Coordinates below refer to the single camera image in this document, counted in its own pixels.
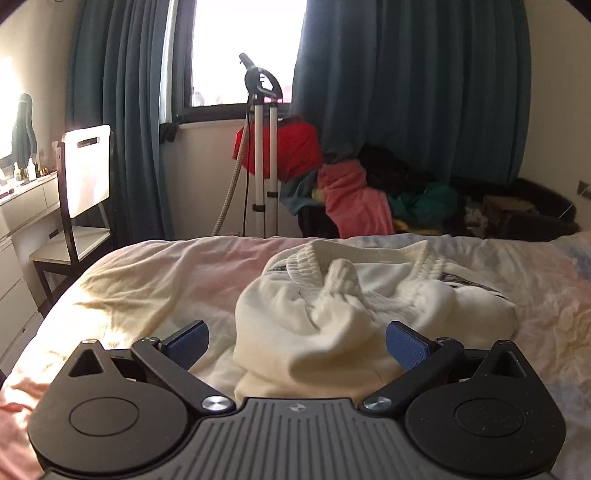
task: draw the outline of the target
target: white sweatshirt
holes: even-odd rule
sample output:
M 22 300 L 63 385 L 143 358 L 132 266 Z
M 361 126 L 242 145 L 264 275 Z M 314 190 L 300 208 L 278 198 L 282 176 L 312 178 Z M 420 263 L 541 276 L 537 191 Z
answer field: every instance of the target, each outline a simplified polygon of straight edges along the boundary
M 385 346 L 400 320 L 424 336 L 490 348 L 514 333 L 514 305 L 427 241 L 399 250 L 316 240 L 272 257 L 236 304 L 235 396 L 350 397 L 402 374 Z

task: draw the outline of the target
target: black disc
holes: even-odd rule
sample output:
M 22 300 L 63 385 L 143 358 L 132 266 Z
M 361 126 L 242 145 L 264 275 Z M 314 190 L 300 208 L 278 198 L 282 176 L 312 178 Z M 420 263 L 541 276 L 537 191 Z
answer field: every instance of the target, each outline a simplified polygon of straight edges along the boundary
M 497 375 L 444 385 L 411 403 L 405 425 L 425 455 L 462 475 L 534 475 L 552 466 L 564 441 L 556 405 L 535 393 Z
M 77 379 L 72 398 L 41 409 L 43 418 L 30 424 L 42 459 L 78 475 L 118 474 L 149 465 L 178 444 L 187 426 L 178 397 L 127 380 L 96 391 L 92 379 L 80 381 L 89 377 Z

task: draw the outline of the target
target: chair seat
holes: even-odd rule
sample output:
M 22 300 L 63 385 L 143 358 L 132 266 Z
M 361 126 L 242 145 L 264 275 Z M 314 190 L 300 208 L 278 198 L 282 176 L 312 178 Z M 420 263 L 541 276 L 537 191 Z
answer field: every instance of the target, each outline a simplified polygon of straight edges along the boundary
M 97 247 L 111 236 L 108 228 L 94 228 L 88 226 L 72 226 L 74 243 L 78 252 L 78 260 L 84 260 Z M 45 245 L 35 250 L 29 258 L 34 262 L 48 262 L 70 265 L 70 254 L 66 245 L 64 232 L 58 233 Z

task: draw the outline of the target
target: bedsheet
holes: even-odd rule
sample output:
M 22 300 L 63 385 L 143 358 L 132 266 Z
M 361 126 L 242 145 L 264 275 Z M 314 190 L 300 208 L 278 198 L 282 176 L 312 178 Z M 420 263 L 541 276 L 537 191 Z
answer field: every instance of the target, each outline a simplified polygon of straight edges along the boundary
M 358 237 L 359 247 L 401 248 L 423 237 Z M 476 270 L 517 305 L 515 341 L 552 393 L 567 422 L 554 467 L 560 479 L 591 471 L 591 232 L 547 244 L 427 237 L 433 248 Z M 228 396 L 243 371 L 232 362 L 234 308 L 241 291 L 277 252 L 309 239 L 218 237 L 149 241 L 115 251 L 57 302 L 0 391 L 0 478 L 41 475 L 27 420 L 67 357 L 85 338 L 128 348 L 164 338 L 195 319 L 210 348 L 190 370 Z

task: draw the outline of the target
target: red bag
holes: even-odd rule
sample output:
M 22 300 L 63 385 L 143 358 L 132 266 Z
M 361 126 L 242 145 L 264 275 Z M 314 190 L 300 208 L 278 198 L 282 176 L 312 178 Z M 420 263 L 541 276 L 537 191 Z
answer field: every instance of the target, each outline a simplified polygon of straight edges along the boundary
M 242 141 L 241 128 L 236 134 L 234 145 L 234 160 L 238 156 L 240 142 Z M 254 151 L 254 125 L 249 129 L 249 141 L 244 148 L 242 166 L 249 173 L 255 173 L 255 151 Z M 263 177 L 269 178 L 269 126 L 263 127 Z M 304 121 L 283 120 L 278 123 L 277 128 L 277 178 L 281 182 L 287 182 L 295 177 L 318 167 L 322 163 L 322 151 L 318 142 L 318 135 L 313 125 Z

